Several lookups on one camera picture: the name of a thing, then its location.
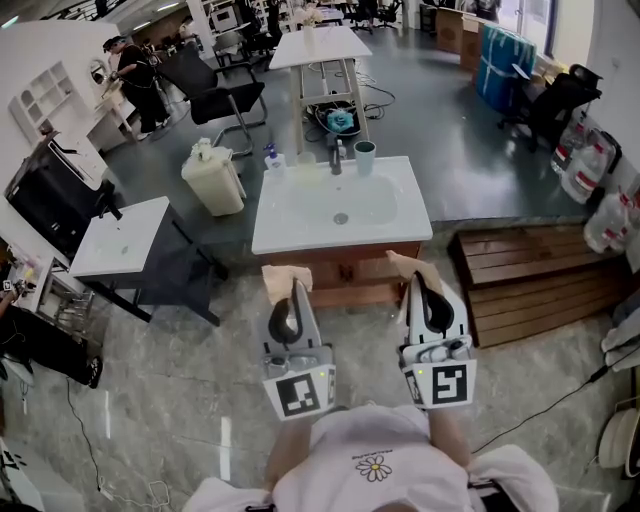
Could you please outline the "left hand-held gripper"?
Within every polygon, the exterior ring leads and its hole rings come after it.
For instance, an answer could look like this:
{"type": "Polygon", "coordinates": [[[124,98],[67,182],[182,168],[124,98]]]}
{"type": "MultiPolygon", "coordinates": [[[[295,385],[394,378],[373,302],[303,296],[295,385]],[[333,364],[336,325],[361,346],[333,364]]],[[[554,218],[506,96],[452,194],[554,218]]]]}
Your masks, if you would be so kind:
{"type": "Polygon", "coordinates": [[[335,407],[333,347],[321,345],[318,323],[301,280],[295,278],[290,296],[277,301],[263,318],[260,343],[264,345],[262,383],[280,420],[317,416],[335,407]],[[314,347],[270,347],[293,344],[314,347]]]}

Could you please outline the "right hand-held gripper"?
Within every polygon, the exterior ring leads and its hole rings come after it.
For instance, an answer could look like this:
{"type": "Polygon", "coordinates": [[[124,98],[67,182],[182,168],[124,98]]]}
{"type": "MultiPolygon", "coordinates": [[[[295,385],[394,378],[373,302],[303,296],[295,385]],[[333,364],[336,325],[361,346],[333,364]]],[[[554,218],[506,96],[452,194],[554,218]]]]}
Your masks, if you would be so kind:
{"type": "Polygon", "coordinates": [[[471,404],[476,360],[462,298],[446,281],[433,283],[414,273],[406,317],[409,345],[399,349],[399,366],[414,405],[441,409],[471,404]]]}

